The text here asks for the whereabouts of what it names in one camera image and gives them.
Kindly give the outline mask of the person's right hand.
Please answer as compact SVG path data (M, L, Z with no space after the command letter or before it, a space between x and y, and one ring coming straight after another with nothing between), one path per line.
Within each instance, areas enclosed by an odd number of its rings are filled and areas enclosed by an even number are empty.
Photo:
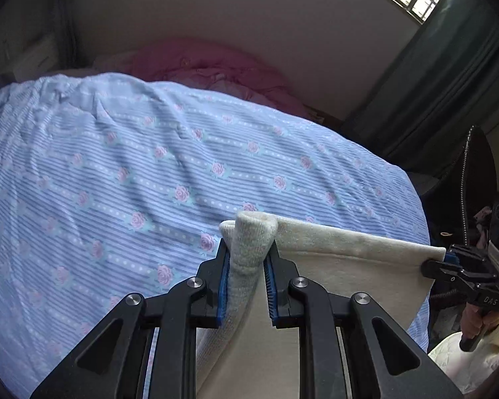
M491 331L499 325L499 313L489 312L486 315L480 314L480 307L467 304L461 315L461 333L466 339L473 339L482 330Z

